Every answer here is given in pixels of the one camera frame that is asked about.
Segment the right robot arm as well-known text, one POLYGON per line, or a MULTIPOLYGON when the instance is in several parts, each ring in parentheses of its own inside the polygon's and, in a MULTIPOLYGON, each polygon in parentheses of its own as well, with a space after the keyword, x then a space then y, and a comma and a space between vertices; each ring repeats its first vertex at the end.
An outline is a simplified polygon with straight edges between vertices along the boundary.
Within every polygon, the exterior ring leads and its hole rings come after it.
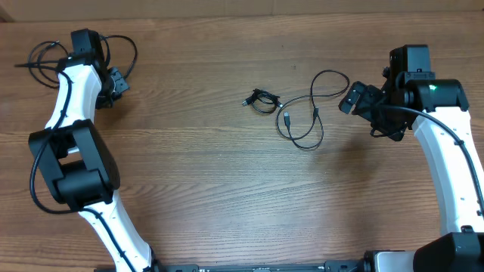
POLYGON ((414 251, 365 253, 360 271, 481 271, 483 167, 473 142, 470 104, 457 79, 437 79, 426 45, 389 53, 381 88, 354 82, 339 108, 366 119, 371 136, 417 138, 436 190, 440 238, 414 251))

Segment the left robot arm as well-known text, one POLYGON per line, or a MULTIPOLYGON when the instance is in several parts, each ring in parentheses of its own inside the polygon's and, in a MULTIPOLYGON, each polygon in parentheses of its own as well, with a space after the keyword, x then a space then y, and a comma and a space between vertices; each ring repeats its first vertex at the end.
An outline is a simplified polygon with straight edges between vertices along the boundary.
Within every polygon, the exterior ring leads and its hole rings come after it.
POLYGON ((107 37, 90 29, 71 33, 73 52, 59 60, 44 60, 44 53, 57 46, 43 42, 35 46, 39 55, 25 67, 57 74, 51 86, 58 90, 51 118, 41 131, 29 136, 34 157, 29 177, 33 202, 36 174, 42 174, 52 198, 67 205, 66 213, 77 213, 97 233, 114 262, 116 271, 161 271, 153 249, 141 238, 123 206, 120 176, 115 160, 95 128, 95 111, 113 106, 129 89, 127 76, 110 66, 107 37))

